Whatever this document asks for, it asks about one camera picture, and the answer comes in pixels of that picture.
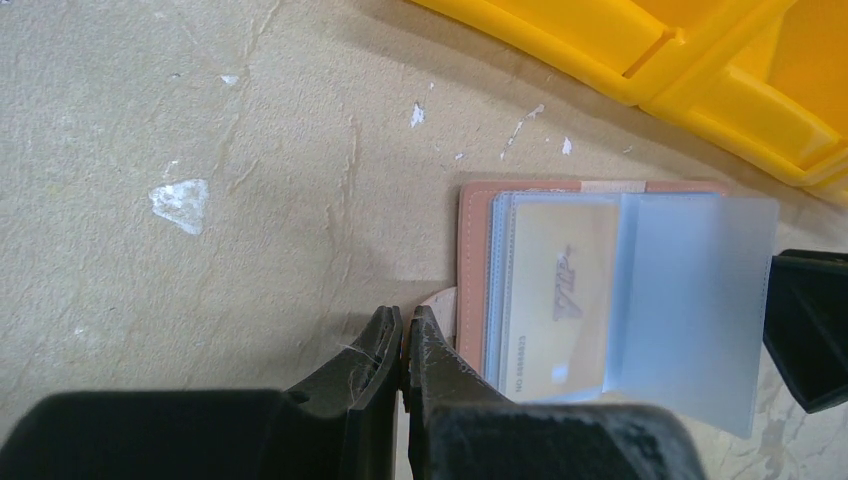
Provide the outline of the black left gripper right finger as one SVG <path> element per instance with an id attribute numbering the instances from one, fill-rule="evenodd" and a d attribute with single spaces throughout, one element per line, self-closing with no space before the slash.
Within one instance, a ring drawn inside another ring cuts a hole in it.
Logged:
<path id="1" fill-rule="evenodd" d="M 404 404 L 416 479 L 703 479 L 669 411 L 638 404 L 518 404 L 486 383 L 416 308 Z"/>

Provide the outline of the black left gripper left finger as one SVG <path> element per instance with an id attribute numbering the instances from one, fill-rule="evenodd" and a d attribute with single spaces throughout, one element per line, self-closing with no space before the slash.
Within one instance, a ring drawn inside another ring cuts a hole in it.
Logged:
<path id="1" fill-rule="evenodd" d="M 5 479 L 389 479 L 403 321 L 286 390 L 77 391 L 39 401 L 1 448 Z"/>

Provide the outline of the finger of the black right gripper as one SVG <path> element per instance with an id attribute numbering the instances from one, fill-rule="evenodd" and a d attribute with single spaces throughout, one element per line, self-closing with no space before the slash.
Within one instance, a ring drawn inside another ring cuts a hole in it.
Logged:
<path id="1" fill-rule="evenodd" d="M 847 401 L 847 255 L 788 249 L 771 262 L 763 343 L 808 414 Z"/>

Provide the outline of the pink leather card holder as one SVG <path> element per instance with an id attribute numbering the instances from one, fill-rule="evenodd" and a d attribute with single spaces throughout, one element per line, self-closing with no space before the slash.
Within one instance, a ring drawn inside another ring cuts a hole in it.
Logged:
<path id="1" fill-rule="evenodd" d="M 778 203 L 702 181 L 481 180 L 459 194 L 453 341 L 498 393 L 517 200 L 614 199 L 620 220 L 604 383 L 746 438 L 755 416 Z"/>

